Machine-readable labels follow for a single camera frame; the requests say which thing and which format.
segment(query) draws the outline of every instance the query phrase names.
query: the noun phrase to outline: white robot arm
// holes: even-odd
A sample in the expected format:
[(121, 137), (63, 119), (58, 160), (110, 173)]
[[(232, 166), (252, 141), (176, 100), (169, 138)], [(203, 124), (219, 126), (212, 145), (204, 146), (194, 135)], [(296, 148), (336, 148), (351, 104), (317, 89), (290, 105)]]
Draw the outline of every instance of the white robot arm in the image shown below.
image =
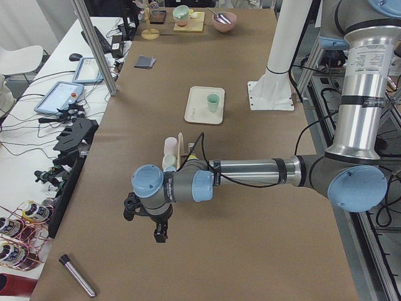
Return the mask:
[[(285, 1), (282, 15), (288, 13), (283, 11), (288, 8)], [(157, 224), (156, 240), (165, 242), (172, 203), (210, 200), (213, 187), (225, 182), (309, 187), (352, 212), (377, 205), (386, 193), (387, 180), (377, 168), (380, 157), (374, 144), (390, 59), (400, 37), (398, 0), (323, 0), (323, 46), (344, 47), (344, 38), (350, 49), (335, 138), (325, 154), (288, 160), (193, 159), (177, 172), (165, 173), (154, 165), (142, 166), (133, 175), (133, 193), (125, 201), (124, 217), (149, 216)]]

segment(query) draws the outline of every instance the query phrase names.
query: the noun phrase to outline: computer mouse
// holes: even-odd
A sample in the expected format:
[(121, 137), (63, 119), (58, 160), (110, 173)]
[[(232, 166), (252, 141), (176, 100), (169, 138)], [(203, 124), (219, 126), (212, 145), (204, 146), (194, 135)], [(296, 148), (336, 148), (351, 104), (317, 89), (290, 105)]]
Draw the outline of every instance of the computer mouse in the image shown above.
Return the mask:
[(79, 53), (72, 53), (70, 57), (68, 58), (70, 61), (79, 61), (82, 55)]

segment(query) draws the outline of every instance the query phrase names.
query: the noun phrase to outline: wooden board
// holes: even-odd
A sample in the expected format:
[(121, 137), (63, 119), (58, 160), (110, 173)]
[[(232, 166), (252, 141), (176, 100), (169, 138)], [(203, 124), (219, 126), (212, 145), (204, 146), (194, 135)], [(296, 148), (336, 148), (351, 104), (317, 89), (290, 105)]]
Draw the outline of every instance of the wooden board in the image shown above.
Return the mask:
[(203, 24), (205, 21), (205, 12), (199, 12), (197, 19), (189, 19), (187, 25), (181, 27), (174, 24), (174, 31), (178, 33), (203, 33)]

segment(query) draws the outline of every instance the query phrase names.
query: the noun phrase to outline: white table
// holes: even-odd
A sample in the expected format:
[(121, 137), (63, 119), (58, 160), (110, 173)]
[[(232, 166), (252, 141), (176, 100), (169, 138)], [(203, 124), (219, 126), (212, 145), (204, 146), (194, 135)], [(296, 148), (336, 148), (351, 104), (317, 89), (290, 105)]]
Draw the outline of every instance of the white table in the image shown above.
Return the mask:
[[(104, 36), (106, 36), (111, 29), (115, 28), (116, 25), (122, 24), (121, 18), (94, 17), (91, 20), (93, 25), (95, 25)], [(84, 57), (93, 56), (89, 46), (82, 38), (81, 31), (81, 25), (78, 20), (76, 20), (53, 54), (50, 56), (46, 64), (42, 67), (36, 78), (61, 71), (75, 70), (78, 66), (78, 62), (69, 61), (68, 59), (72, 53), (79, 53)], [(130, 45), (131, 42), (125, 42), (125, 54), (127, 54), (127, 50), (129, 49)], [(106, 57), (110, 61), (114, 61), (111, 54), (107, 54)], [(57, 81), (62, 80), (65, 82), (70, 82), (72, 79), (73, 73), (62, 73), (59, 75), (46, 77), (32, 83), (24, 94), (38, 93), (45, 95)], [(110, 94), (108, 93), (106, 85), (102, 83), (97, 86), (85, 86), (84, 95), (87, 95), (85, 97), (86, 117), (89, 119), (95, 119), (100, 124), (103, 112), (105, 111), (108, 99), (110, 98)], [(53, 128), (48, 124), (43, 124), (41, 125), (39, 132), (39, 136), (41, 138), (39, 138), (39, 123), (37, 119), (44, 117), (44, 115), (36, 115), (36, 112), (33, 109), (41, 99), (42, 97), (36, 96), (23, 97), (15, 105), (11, 115), (9, 115), (4, 121), (3, 132), (0, 133), (1, 142), (43, 144), (41, 146), (5, 144), (5, 146), (15, 154), (20, 154), (26, 150), (37, 147), (40, 147), (43, 150), (28, 151), (20, 156), (11, 155), (4, 147), (0, 146), (0, 191), (2, 196), (0, 205), (10, 210), (16, 209), (21, 203), (26, 201), (36, 201), (37, 203), (41, 203), (49, 196), (49, 184), (36, 183), (34, 181), (36, 179), (34, 176), (34, 171), (47, 171), (51, 166), (53, 166), (52, 160), (47, 158), (44, 152), (50, 158), (56, 157), (58, 152), (52, 149), (57, 143), (57, 140), (55, 139), (66, 125), (71, 125), (59, 125), (58, 123), (53, 123), (52, 126), (55, 127)], [(20, 120), (29, 119), (30, 121), (19, 124), (21, 121), (17, 120), (16, 118)], [(9, 216), (9, 213), (0, 209), (0, 216)], [(46, 249), (49, 249), (50, 247), (51, 243), (46, 246)], [(45, 261), (47, 252), (41, 251), (40, 255), (40, 259)], [(21, 275), (30, 278), (39, 278), (42, 268), (43, 265), (40, 265), (29, 272), (20, 272), (9, 268), (0, 267), (0, 272)], [(0, 300), (3, 298), (13, 301), (27, 300), (27, 298), (17, 297), (0, 297)]]

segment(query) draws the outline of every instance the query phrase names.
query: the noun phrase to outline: spoon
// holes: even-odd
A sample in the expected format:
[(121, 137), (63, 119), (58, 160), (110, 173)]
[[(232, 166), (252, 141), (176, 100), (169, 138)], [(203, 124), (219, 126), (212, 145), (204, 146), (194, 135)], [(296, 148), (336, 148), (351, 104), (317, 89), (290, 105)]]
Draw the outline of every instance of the spoon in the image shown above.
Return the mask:
[(231, 21), (227, 19), (227, 17), (225, 15), (223, 15), (222, 13), (216, 13), (215, 11), (213, 11), (211, 8), (207, 8), (208, 10), (210, 10), (216, 17), (216, 21), (223, 23), (223, 24), (231, 24)]

